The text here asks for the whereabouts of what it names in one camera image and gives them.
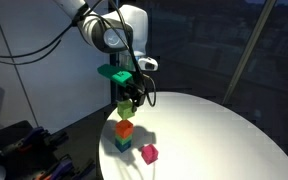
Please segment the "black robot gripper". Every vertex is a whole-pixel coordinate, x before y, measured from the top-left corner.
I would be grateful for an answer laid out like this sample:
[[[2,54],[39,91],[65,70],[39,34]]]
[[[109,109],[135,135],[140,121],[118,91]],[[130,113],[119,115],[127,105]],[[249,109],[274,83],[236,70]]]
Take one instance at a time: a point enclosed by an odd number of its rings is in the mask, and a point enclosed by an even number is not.
[[[139,105],[145,101],[145,86],[138,82],[127,82],[125,86],[119,85],[120,101],[131,100],[132,112],[135,113]]]

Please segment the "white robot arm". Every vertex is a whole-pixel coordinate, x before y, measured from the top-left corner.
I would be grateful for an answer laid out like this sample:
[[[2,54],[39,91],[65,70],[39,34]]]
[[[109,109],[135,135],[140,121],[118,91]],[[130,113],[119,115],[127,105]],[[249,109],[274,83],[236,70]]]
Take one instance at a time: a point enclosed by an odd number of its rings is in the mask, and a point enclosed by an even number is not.
[[[134,113],[148,96],[144,71],[157,71],[158,62],[146,55],[148,38],[148,15],[132,5],[118,8],[112,0],[114,10],[99,15],[86,0],[54,0],[77,27],[82,38],[100,52],[118,53],[117,65],[104,64],[97,68],[102,76],[116,83],[121,90],[121,106]]]

